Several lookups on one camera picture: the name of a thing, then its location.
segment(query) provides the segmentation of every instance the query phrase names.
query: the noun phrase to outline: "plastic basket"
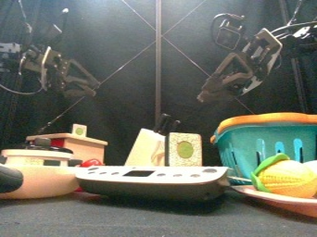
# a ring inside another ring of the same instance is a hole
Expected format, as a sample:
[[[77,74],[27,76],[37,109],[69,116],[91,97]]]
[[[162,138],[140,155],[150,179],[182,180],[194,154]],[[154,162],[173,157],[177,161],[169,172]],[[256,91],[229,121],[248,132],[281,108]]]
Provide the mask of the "plastic basket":
[[[235,184],[247,184],[260,162],[277,153],[308,162],[316,159],[317,116],[273,113],[226,119],[210,138]]]

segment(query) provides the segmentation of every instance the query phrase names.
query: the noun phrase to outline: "black curtain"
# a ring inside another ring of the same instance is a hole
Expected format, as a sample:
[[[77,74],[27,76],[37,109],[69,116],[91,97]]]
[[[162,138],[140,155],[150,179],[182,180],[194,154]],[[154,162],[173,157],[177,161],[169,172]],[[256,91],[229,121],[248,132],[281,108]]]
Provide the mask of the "black curtain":
[[[209,138],[224,119],[303,112],[289,58],[284,58],[280,69],[263,85],[240,99],[201,104],[196,98],[229,53],[210,39],[214,16],[245,15],[245,35],[251,38],[263,28],[271,31],[284,25],[280,3],[271,0],[161,2],[161,111],[181,120],[178,131],[202,135],[205,165],[220,165],[218,151]],[[291,13],[293,2],[287,1]],[[63,28],[66,22],[62,40],[54,48],[83,65],[102,85],[97,96],[85,98],[66,98],[54,90],[22,96],[2,89],[2,144],[20,143],[27,135],[67,132],[79,123],[87,125],[89,137],[109,142],[106,163],[123,165],[141,128],[153,129],[156,125],[157,1],[30,0],[23,5],[26,19],[34,27],[33,42],[42,42],[45,25]],[[63,21],[65,8],[70,10],[67,21]],[[18,1],[3,1],[0,9],[0,42],[20,43],[25,28]],[[311,79],[316,78],[316,67],[315,72],[307,71],[305,85],[311,85],[305,99],[311,104],[316,101],[312,89],[316,81]],[[15,75],[8,78],[2,74],[2,83],[15,90],[30,92],[39,88],[34,74],[26,74],[19,82],[16,85]]]

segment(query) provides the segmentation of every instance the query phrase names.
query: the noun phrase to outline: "gray table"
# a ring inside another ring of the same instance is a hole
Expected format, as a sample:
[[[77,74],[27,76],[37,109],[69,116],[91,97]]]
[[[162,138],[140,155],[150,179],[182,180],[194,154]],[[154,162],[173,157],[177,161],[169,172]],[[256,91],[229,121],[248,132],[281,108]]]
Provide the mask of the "gray table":
[[[0,236],[317,236],[317,218],[228,190],[205,204],[89,193],[0,200]]]

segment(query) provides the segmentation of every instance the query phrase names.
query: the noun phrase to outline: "pot lid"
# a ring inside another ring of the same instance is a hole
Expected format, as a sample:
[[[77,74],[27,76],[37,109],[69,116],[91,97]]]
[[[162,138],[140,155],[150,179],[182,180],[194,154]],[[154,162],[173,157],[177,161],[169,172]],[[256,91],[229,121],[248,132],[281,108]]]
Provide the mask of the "pot lid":
[[[51,146],[51,139],[41,138],[35,140],[35,143],[18,143],[8,144],[3,147],[4,149],[19,149],[19,150],[42,150],[42,151],[54,151],[54,152],[65,152],[73,154],[74,151],[65,147]]]

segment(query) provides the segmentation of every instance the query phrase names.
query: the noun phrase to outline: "red object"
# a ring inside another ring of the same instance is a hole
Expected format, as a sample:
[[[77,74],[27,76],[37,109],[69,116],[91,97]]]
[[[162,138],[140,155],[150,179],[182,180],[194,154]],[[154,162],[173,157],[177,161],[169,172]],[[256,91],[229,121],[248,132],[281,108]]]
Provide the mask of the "red object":
[[[65,147],[65,139],[51,139],[51,145],[57,147]]]
[[[81,164],[81,167],[91,167],[91,166],[103,166],[105,164],[98,159],[89,159]]]

